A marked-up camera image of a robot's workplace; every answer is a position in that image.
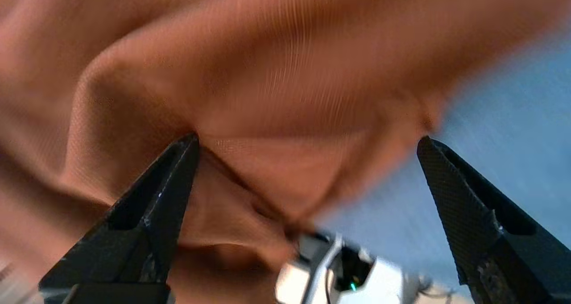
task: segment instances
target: blue floor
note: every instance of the blue floor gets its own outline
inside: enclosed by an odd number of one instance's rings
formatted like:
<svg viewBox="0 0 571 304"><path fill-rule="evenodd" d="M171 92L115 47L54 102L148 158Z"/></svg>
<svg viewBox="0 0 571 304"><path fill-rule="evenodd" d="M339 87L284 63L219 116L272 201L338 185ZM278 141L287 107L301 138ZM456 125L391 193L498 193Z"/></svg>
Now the blue floor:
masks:
<svg viewBox="0 0 571 304"><path fill-rule="evenodd" d="M469 82L436 138L571 248L571 32ZM420 164L411 158L358 204L324 220L375 254L457 287Z"/></svg>

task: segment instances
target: brown fabric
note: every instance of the brown fabric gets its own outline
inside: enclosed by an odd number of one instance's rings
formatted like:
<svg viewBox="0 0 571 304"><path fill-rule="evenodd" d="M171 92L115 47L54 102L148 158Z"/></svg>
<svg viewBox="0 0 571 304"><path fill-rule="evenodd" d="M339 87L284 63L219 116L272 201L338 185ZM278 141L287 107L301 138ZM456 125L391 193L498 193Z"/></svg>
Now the brown fabric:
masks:
<svg viewBox="0 0 571 304"><path fill-rule="evenodd" d="M39 277L173 139L179 303L270 303L289 237L569 0L0 0L0 245Z"/></svg>

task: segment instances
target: crumpled cloth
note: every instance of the crumpled cloth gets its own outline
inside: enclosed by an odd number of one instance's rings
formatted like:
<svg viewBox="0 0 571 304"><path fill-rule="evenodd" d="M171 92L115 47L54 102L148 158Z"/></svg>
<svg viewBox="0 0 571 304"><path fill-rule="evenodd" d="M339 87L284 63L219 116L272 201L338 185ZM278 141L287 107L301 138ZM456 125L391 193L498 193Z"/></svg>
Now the crumpled cloth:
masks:
<svg viewBox="0 0 571 304"><path fill-rule="evenodd" d="M0 254L37 281L169 142L203 145L169 283L272 303L296 233L569 0L0 0Z"/></svg>

